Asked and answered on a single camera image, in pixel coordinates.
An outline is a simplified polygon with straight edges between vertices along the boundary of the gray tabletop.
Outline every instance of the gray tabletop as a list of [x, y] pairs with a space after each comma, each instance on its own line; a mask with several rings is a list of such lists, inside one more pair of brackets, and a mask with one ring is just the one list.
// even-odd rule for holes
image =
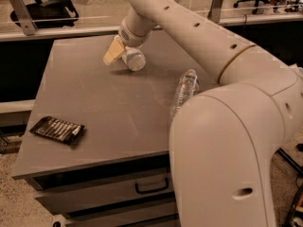
[[[164, 31], [154, 31], [141, 50], [144, 69], [122, 60], [103, 63], [113, 36], [58, 40], [23, 136], [15, 179], [99, 166], [168, 153], [169, 107], [180, 76], [197, 71], [203, 90], [214, 86], [205, 71]], [[28, 130], [51, 115], [85, 125], [67, 146]]]

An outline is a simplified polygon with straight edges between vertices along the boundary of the white robotic arm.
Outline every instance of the white robotic arm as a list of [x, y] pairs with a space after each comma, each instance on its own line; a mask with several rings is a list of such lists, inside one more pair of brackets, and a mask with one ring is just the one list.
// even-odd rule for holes
[[139, 46], [160, 25], [221, 87], [190, 99], [169, 137], [182, 227], [274, 227], [270, 163], [303, 122], [302, 76], [174, 0], [129, 0], [119, 35]]

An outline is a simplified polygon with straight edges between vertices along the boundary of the drawer handle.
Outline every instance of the drawer handle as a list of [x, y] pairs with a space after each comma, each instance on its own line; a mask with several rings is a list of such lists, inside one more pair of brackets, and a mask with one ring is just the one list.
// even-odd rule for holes
[[152, 189], [152, 190], [146, 190], [146, 191], [141, 191], [139, 189], [139, 184], [136, 183], [134, 185], [135, 187], [135, 191], [137, 194], [150, 194], [150, 193], [156, 193], [156, 192], [160, 192], [160, 191], [163, 191], [163, 190], [166, 190], [169, 188], [169, 179], [166, 177], [165, 178], [165, 186], [162, 186], [162, 187], [159, 187], [159, 188], [155, 188], [155, 189]]

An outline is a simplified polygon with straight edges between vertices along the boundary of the plastic bottle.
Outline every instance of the plastic bottle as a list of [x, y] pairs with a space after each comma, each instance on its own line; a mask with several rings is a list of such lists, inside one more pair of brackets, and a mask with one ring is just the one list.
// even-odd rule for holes
[[186, 71], [179, 80], [170, 108], [170, 117], [173, 118], [181, 106], [193, 97], [194, 92], [199, 90], [198, 76], [193, 69]]
[[122, 56], [122, 60], [129, 67], [131, 71], [141, 70], [146, 63], [144, 54], [135, 47], [125, 47], [125, 53]]

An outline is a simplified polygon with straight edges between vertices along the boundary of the desk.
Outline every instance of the desk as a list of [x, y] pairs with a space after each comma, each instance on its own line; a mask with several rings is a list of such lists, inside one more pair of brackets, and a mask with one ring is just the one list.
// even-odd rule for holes
[[[175, 215], [170, 103], [189, 68], [203, 90], [216, 86], [164, 31], [154, 31], [142, 46], [143, 70], [131, 72], [123, 61], [106, 66], [102, 57], [113, 38], [54, 43], [12, 174], [37, 190], [37, 201], [49, 212], [68, 218], [68, 226], [109, 227]], [[70, 147], [28, 132], [47, 115], [83, 124], [85, 131]]]

